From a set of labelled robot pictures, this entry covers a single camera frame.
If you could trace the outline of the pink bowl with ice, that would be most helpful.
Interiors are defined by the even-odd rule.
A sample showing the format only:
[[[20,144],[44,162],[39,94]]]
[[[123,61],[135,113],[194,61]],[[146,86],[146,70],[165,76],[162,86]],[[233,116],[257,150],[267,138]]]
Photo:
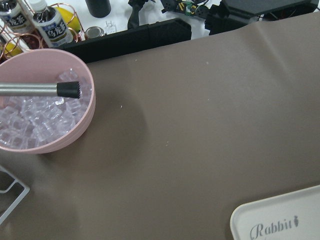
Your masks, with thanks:
[[[12,88],[56,88],[78,82],[79,98],[40,96],[20,92],[0,98],[0,148],[4,151],[45,154],[77,140],[88,128],[96,107],[93,76],[77,56],[43,48],[14,56],[0,66],[1,85]]]

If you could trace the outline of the black bar device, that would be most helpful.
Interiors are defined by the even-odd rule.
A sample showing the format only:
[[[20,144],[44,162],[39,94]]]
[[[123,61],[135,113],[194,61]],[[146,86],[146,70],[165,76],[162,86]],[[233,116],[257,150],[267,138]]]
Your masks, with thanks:
[[[76,55],[85,63],[93,63],[189,41],[191,37],[191,25],[181,18],[173,18],[92,39],[66,43],[58,49]]]

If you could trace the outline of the steel muddler rod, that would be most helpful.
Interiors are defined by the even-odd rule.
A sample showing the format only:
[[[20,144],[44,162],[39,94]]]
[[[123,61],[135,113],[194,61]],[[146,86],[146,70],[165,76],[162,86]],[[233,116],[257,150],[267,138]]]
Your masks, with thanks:
[[[66,97],[79,99],[81,89],[78,81],[54,83],[1,82],[0,96]]]

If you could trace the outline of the black controller device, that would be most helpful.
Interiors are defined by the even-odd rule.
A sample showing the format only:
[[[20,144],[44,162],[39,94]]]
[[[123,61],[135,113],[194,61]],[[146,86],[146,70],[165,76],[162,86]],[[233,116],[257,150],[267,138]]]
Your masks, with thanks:
[[[229,32],[258,21],[278,21],[314,12],[318,0],[222,0],[213,4],[204,27],[210,35]]]

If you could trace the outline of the near tea bottle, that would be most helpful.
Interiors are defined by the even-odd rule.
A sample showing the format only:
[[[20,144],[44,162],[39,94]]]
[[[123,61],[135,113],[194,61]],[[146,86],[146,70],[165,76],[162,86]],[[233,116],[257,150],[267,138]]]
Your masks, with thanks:
[[[49,48],[57,48],[73,41],[73,35],[61,14],[45,0],[29,0],[32,22]]]

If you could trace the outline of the tea bottle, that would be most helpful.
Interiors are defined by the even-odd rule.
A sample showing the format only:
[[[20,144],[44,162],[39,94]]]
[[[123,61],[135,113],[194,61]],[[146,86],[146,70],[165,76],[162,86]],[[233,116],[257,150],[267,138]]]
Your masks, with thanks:
[[[49,48],[57,48],[73,41],[73,35],[61,14],[45,0],[29,0],[32,22]]]
[[[17,0],[0,1],[0,18],[14,33],[27,34],[34,30],[32,23]]]

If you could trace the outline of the beige rabbit tray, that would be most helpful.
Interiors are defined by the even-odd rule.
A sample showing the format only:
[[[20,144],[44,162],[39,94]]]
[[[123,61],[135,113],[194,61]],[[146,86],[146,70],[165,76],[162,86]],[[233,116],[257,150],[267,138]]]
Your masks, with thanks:
[[[320,186],[242,204],[230,230],[235,240],[318,240]]]

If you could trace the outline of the far tea bottle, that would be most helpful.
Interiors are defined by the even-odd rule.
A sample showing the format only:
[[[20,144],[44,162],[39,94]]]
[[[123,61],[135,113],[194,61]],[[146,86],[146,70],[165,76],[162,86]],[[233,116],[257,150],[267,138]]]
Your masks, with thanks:
[[[27,34],[34,30],[32,23],[17,0],[0,1],[0,18],[14,33]]]

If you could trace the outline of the white cup rack frame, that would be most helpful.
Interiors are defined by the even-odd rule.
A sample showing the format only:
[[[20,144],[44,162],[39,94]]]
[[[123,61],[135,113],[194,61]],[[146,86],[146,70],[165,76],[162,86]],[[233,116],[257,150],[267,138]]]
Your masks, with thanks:
[[[0,224],[6,220],[29,192],[29,186],[0,166]]]

